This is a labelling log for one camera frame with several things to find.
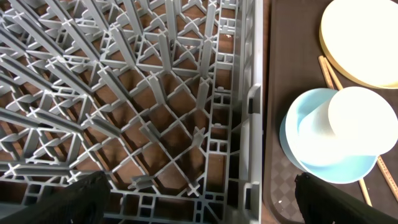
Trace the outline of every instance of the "gray plastic dish rack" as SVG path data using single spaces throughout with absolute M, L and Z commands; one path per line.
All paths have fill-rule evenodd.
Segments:
M 0 108 L 0 120 L 22 128 L 7 134 L 0 127 L 0 151 L 12 157 L 11 161 L 0 161 L 0 184 L 23 183 L 27 188 L 22 203 L 0 203 L 0 216 L 40 201 L 52 187 L 65 187 L 92 173 L 76 169 L 79 163 L 91 159 L 109 176 L 111 193 L 121 196 L 120 209 L 105 212 L 105 219 L 120 220 L 120 223 L 127 220 L 142 223 L 261 221 L 262 0 L 208 0 L 207 7 L 201 0 L 189 0 L 185 4 L 181 0 L 9 0 L 9 3 L 11 8 L 1 11 L 0 20 L 0 100 L 6 95 L 12 98 Z M 165 6 L 166 13 L 158 15 L 154 9 L 161 5 Z M 37 10 L 43 7 L 46 11 L 39 15 Z M 204 16 L 197 19 L 185 16 L 183 12 L 191 7 L 198 7 Z M 223 17 L 222 9 L 235 10 L 235 19 Z M 145 28 L 140 21 L 143 15 L 152 19 Z M 177 30 L 177 16 L 186 23 L 181 31 Z M 199 32 L 201 24 L 205 25 L 204 34 Z M 217 27 L 215 35 L 213 26 Z M 191 31 L 198 38 L 184 37 Z M 221 34 L 234 37 L 233 53 L 219 52 Z M 92 44 L 96 40 L 100 41 L 99 50 Z M 177 47 L 183 53 L 174 60 Z M 79 50 L 84 52 L 84 56 L 73 55 Z M 118 51 L 124 61 L 110 57 Z M 215 54 L 215 62 L 211 64 L 212 54 Z M 162 62 L 162 66 L 143 63 L 153 56 Z M 177 67 L 186 59 L 197 69 Z M 231 72 L 230 90 L 216 85 L 218 69 Z M 128 70 L 135 70 L 142 78 L 129 91 L 118 78 Z M 79 78 L 84 72 L 90 75 L 88 83 Z M 162 83 L 165 75 L 172 75 L 178 81 L 178 86 L 169 94 L 166 94 Z M 199 80 L 197 96 L 188 87 L 195 80 Z M 38 91 L 34 94 L 21 91 L 25 83 L 35 86 Z M 99 105 L 93 94 L 104 86 L 117 96 L 117 100 Z M 137 110 L 131 99 L 148 87 L 156 104 L 149 109 Z M 196 107 L 177 116 L 168 101 L 180 91 L 188 94 Z M 108 120 L 106 113 L 124 103 L 135 116 L 117 128 Z M 67 110 L 76 104 L 81 105 L 78 118 L 71 119 Z M 205 109 L 206 105 L 210 105 L 210 112 Z M 161 132 L 151 121 L 143 119 L 160 106 L 164 106 L 175 119 Z M 212 122 L 213 110 L 220 108 L 228 109 L 226 124 Z M 184 120 L 195 111 L 206 115 L 209 128 L 195 127 L 191 134 Z M 233 116 L 239 122 L 233 124 Z M 131 152 L 122 135 L 137 123 L 149 142 Z M 176 126 L 183 129 L 191 144 L 178 155 L 171 156 L 160 139 Z M 104 134 L 106 139 L 97 144 L 90 143 L 83 134 L 88 128 Z M 213 128 L 226 131 L 228 138 L 219 139 L 212 135 L 210 130 Z M 57 137 L 49 139 L 44 133 L 55 133 Z M 19 153 L 13 143 L 21 139 L 25 144 Z M 127 157 L 115 168 L 107 170 L 95 152 L 115 139 Z M 70 141 L 70 147 L 63 162 L 54 148 L 65 141 Z M 169 163 L 156 174 L 148 175 L 135 156 L 153 143 L 159 144 Z M 210 144 L 216 147 L 213 150 L 202 149 L 203 145 L 209 149 Z M 194 147 L 206 159 L 204 173 L 196 180 L 189 179 L 177 163 L 178 158 Z M 212 172 L 208 170 L 208 158 L 212 154 L 225 157 L 224 189 L 221 192 L 206 189 L 207 175 Z M 131 161 L 142 174 L 132 177 L 127 190 L 118 189 L 111 175 Z M 162 194 L 154 184 L 154 178 L 168 166 L 175 166 L 188 183 L 187 188 L 177 195 Z M 229 170 L 236 170 L 237 166 L 239 174 L 231 177 Z M 130 196 L 139 197 L 136 215 L 124 212 Z M 192 205 L 185 208 L 189 215 L 184 220 L 157 215 L 155 211 L 160 198 L 187 202 Z M 212 218 L 205 218 L 204 213 Z

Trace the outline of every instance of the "brown tray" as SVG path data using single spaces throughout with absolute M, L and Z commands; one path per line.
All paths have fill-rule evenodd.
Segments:
M 326 88 L 318 64 L 318 56 L 323 54 L 318 31 L 323 11 L 330 2 L 272 2 L 263 201 L 281 223 L 303 222 L 294 196 L 294 179 L 302 171 L 282 151 L 279 128 L 296 97 L 307 90 Z M 344 87 L 358 86 L 337 71 L 336 74 Z M 398 90 L 373 90 L 383 96 L 398 114 Z M 394 180 L 398 181 L 398 146 L 382 158 Z M 373 207 L 398 218 L 398 202 L 377 165 L 364 180 Z M 364 201 L 357 182 L 335 186 Z

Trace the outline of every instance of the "light blue bowl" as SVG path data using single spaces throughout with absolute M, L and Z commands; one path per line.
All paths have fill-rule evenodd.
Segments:
M 328 166 L 313 166 L 297 159 L 302 147 L 299 145 L 301 120 L 336 93 L 336 90 L 318 88 L 301 94 L 292 103 L 282 121 L 279 141 L 287 158 L 302 171 L 334 184 L 348 184 L 367 175 L 374 167 L 377 156 L 347 156 L 342 161 Z

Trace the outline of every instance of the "cup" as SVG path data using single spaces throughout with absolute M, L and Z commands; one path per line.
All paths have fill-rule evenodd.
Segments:
M 398 119 L 377 93 L 348 87 L 309 113 L 298 127 L 299 159 L 327 166 L 346 156 L 384 154 L 397 142 Z

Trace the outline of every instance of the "dish rack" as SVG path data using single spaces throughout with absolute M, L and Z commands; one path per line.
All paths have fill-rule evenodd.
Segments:
M 260 222 L 261 0 L 9 0 L 0 40 L 0 216 L 103 170 L 105 223 Z

